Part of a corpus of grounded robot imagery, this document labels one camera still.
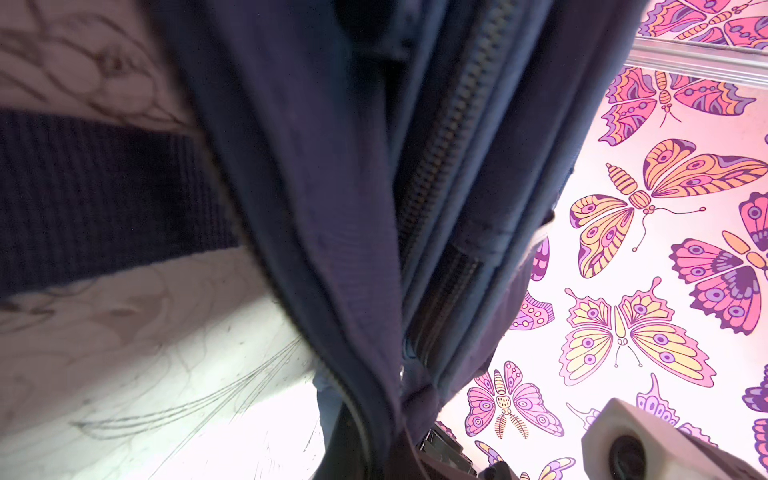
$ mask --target zipper teeth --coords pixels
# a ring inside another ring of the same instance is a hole
[[[495,73],[489,71],[488,66],[498,60],[515,4],[515,0],[492,0],[486,8],[475,27],[476,33],[472,35],[474,41],[465,50],[465,59],[457,70],[451,93],[445,98],[441,113],[433,124],[398,215],[403,264],[413,254],[413,247],[423,233],[437,196],[460,161],[468,132],[485,106],[495,80]]]

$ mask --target purple butterfly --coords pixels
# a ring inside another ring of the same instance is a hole
[[[677,416],[676,410],[670,407],[669,402],[661,398],[661,394],[659,393],[659,382],[653,373],[650,375],[650,381],[650,391],[648,393],[638,393],[637,398],[635,399],[635,405],[639,409],[643,409],[664,420],[683,433],[687,433],[703,442],[709,443],[713,447],[717,447],[717,444],[713,443],[708,435],[704,435],[698,427],[694,427],[688,422],[678,425],[680,417]],[[565,405],[580,418],[582,422],[584,422],[584,430],[589,429],[594,420],[600,415],[600,410],[597,409],[591,409],[589,412],[580,412],[571,406],[570,403],[566,403]]]
[[[503,378],[501,373],[495,370],[493,381],[488,372],[475,379],[475,383],[480,388],[472,387],[467,391],[469,414],[464,421],[467,436],[473,437],[491,424],[496,406],[501,412],[494,422],[494,430],[500,439],[504,436],[508,417],[523,438],[528,437],[528,427],[520,417],[512,413],[512,406],[515,406],[523,418],[545,432],[558,437],[563,436],[563,425],[560,419],[544,406],[538,387],[533,383],[522,383],[522,379],[523,374],[518,366],[509,361],[504,364]]]
[[[763,381],[744,391],[741,399],[755,412],[768,413],[768,365],[763,370]],[[768,419],[757,419],[752,427],[755,432],[755,450],[760,455],[760,464],[768,472]]]

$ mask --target butterfly antenna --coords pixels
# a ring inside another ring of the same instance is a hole
[[[664,211],[667,211],[667,212],[669,212],[669,213],[671,213],[673,215],[688,215],[688,214],[695,214],[695,213],[698,213],[698,212],[707,211],[707,208],[706,207],[701,207],[698,210],[691,210],[690,212],[673,212],[672,210],[670,210],[668,208],[663,208],[663,207],[656,207],[656,210],[664,210]]]
[[[637,354],[634,352],[634,350],[632,350],[632,348],[630,347],[627,347],[627,348],[629,348],[629,351],[632,352],[632,355],[634,355],[634,359],[637,360],[637,366],[643,366],[643,364],[640,363],[640,359],[637,357]]]
[[[672,113],[672,111],[669,111],[668,113],[669,113],[669,115],[670,115],[672,118],[674,118],[675,120],[679,121],[680,123],[683,123],[683,121],[682,121],[681,119],[679,119],[679,118],[677,118],[677,117],[675,117],[675,116],[674,116],[674,113]]]
[[[640,242],[632,249],[633,252],[637,252],[637,249],[640,248],[640,244],[643,243],[643,240],[645,240],[645,235],[648,233],[648,229],[645,228],[645,219],[647,215],[643,215],[643,220],[641,221],[641,224],[643,225],[643,236],[640,238]]]

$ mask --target butterfly wing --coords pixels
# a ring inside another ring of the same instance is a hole
[[[485,453],[488,456],[488,464],[493,465],[495,463],[503,462],[504,459],[501,455],[498,454],[494,449],[491,448],[490,445],[487,443],[483,443],[479,440],[475,440],[475,446],[477,448],[481,449],[483,453]]]
[[[662,141],[651,148],[643,163],[645,188],[652,189],[665,173],[695,150],[696,145],[693,142],[676,138]]]
[[[673,245],[670,258],[674,261],[672,270],[676,271],[685,283],[698,282],[744,263],[731,252],[693,238]]]
[[[725,39],[723,29],[720,27],[712,27],[702,35],[693,37],[691,41],[698,41],[699,43],[711,43],[715,45],[728,45],[728,40]]]
[[[687,0],[688,3],[705,13],[720,13],[730,0]]]
[[[644,37],[658,37],[669,31],[686,30],[706,19],[705,14],[678,0],[664,0],[648,12],[648,20],[640,25],[638,33]]]
[[[554,320],[552,304],[539,302],[530,293],[525,292],[523,304],[509,329],[533,330],[550,323],[552,320]]]
[[[687,433],[688,435],[692,437],[696,437],[697,439],[701,440],[702,442],[709,443],[713,447],[717,448],[717,443],[712,442],[712,438],[710,438],[709,435],[704,435],[701,432],[701,429],[698,427],[694,427],[688,422],[685,422],[683,425],[680,425],[677,427],[678,430],[680,430],[682,433]]]
[[[467,436],[473,437],[491,425],[493,415],[496,413],[496,402],[493,395],[476,386],[467,391],[467,400],[469,401],[469,414],[464,421],[464,427]]]
[[[507,392],[510,393],[514,392],[523,381],[523,372],[509,360],[504,362],[504,381],[507,385]]]
[[[754,158],[703,154],[684,161],[654,188],[654,198],[693,197],[741,187],[768,173]]]
[[[573,386],[583,382],[600,368],[613,342],[613,334],[599,327],[583,327],[566,335],[559,359],[563,365],[560,376],[565,385]]]
[[[625,208],[598,218],[584,229],[579,236],[581,248],[578,253],[582,277],[592,278],[614,259],[627,236],[633,216],[634,208]]]
[[[608,132],[598,140],[612,147],[627,140],[654,113],[656,103],[653,98],[644,98],[614,105],[601,117],[608,126]]]
[[[691,306],[706,315],[714,313],[720,328],[749,335],[760,319],[760,284],[755,269],[741,266],[696,284]]]
[[[768,46],[768,17],[745,17],[725,23],[728,38],[737,47],[756,48]]]
[[[715,371],[707,365],[709,356],[699,349],[685,329],[672,323],[639,323],[629,337],[653,362],[669,373],[699,386],[714,385]]]
[[[547,274],[549,266],[549,237],[545,238],[536,249],[533,257],[533,269],[531,270],[531,280],[538,282]]]
[[[567,470],[574,465],[576,465],[576,460],[571,457],[552,460],[541,470],[538,480],[562,480],[563,470]]]
[[[768,365],[763,370],[763,382],[760,386],[746,389],[741,399],[755,412],[768,413]]]
[[[755,420],[755,450],[760,455],[760,464],[768,471],[768,419]]]
[[[659,393],[659,381],[653,373],[650,375],[650,382],[650,391],[648,391],[648,393],[638,393],[637,398],[635,399],[635,405],[637,405],[639,409],[645,410],[672,426],[677,425],[680,421],[680,417],[675,415],[675,409],[670,407],[669,402],[661,398],[661,394]]]
[[[654,278],[650,290],[638,290],[632,296],[622,296],[617,311],[629,329],[642,322],[668,321],[674,310],[667,306],[667,301],[656,296],[654,289],[661,283],[661,278]]]
[[[571,205],[571,226],[581,228],[609,210],[626,206],[627,202],[611,195],[587,195]]]
[[[756,99],[741,97],[739,88],[724,81],[699,80],[675,92],[675,100],[705,114],[732,117],[744,113],[744,108]]]
[[[749,200],[739,205],[741,220],[760,251],[768,250],[768,194],[752,192]]]
[[[650,75],[643,73],[638,67],[622,67],[619,74],[608,86],[605,97],[609,104],[622,101],[651,98],[656,94],[654,81]]]
[[[526,420],[554,436],[562,437],[565,432],[560,419],[547,410],[541,392],[533,383],[523,383],[512,395],[512,403]]]
[[[613,346],[611,333],[611,307],[605,300],[576,296],[569,288],[565,292],[576,300],[569,309],[568,323],[576,330],[565,337],[559,362],[563,365],[560,376],[565,385],[572,386],[585,380],[607,358]]]
[[[493,388],[493,380],[491,380],[490,373],[485,372],[482,375],[475,377],[475,383],[485,389],[485,391],[488,392],[492,398],[494,395],[496,395],[496,390]]]

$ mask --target zipper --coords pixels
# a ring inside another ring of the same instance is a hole
[[[517,3],[488,0],[478,14],[402,198],[397,227],[403,268],[421,255],[419,246],[429,235],[435,207],[447,194],[493,92]]]

